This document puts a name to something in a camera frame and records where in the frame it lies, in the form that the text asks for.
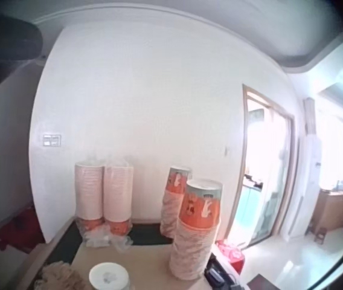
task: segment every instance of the red rug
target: red rug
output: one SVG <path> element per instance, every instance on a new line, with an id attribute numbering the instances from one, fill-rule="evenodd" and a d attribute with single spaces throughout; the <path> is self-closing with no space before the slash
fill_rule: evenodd
<path id="1" fill-rule="evenodd" d="M 39 243 L 45 243 L 34 207 L 27 208 L 0 228 L 0 250 L 6 245 L 29 254 Z"/>

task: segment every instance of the black device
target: black device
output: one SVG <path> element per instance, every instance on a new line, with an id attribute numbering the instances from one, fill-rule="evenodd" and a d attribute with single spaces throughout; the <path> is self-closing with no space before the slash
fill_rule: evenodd
<path id="1" fill-rule="evenodd" d="M 227 273 L 221 266 L 216 256 L 212 254 L 209 258 L 204 276 L 213 290 L 243 290 L 232 274 Z"/>

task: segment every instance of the glass door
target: glass door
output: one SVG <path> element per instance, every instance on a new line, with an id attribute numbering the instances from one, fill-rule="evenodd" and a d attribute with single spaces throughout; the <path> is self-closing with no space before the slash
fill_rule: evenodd
<path id="1" fill-rule="evenodd" d="M 264 185 L 264 201 L 251 243 L 271 234 L 280 209 L 287 181 L 290 157 L 290 121 L 273 109 L 271 113 L 271 140 L 268 156 L 269 173 Z"/>

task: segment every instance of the light switch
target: light switch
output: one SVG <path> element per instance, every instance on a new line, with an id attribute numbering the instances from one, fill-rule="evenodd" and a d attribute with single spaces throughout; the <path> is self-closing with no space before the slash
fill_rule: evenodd
<path id="1" fill-rule="evenodd" d="M 62 145 L 61 135 L 44 134 L 43 145 L 46 147 L 60 147 Z"/>

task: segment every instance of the white tile floor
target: white tile floor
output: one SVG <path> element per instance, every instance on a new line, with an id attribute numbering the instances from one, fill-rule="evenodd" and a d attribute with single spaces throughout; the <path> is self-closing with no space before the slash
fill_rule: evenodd
<path id="1" fill-rule="evenodd" d="M 0 289 L 10 281 L 27 257 L 28 254 L 10 245 L 7 245 L 4 251 L 0 251 Z"/>
<path id="2" fill-rule="evenodd" d="M 261 274 L 281 290 L 307 289 L 343 255 L 343 228 L 328 232 L 323 245 L 313 238 L 309 234 L 286 242 L 274 236 L 245 249 L 241 278 L 248 282 Z"/>

